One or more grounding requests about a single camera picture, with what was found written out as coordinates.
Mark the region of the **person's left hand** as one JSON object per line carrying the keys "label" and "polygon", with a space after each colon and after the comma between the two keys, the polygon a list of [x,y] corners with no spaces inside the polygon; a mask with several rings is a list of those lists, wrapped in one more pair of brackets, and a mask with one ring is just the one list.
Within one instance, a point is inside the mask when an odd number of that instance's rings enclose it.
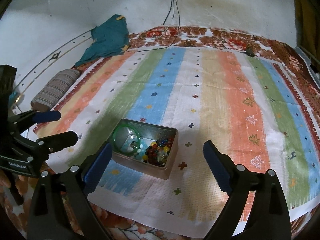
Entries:
{"label": "person's left hand", "polygon": [[[34,190],[33,198],[30,207],[33,211],[40,212],[50,210],[54,206],[62,204],[61,185],[59,183],[59,175],[53,174],[52,169],[44,162],[40,168],[41,173],[48,172],[45,178],[37,180],[37,185]],[[18,197],[16,201],[18,205],[22,204],[22,197],[28,191],[28,176],[15,176],[16,171],[11,171],[1,166],[1,186],[6,186],[10,191],[13,191],[12,196]]]}

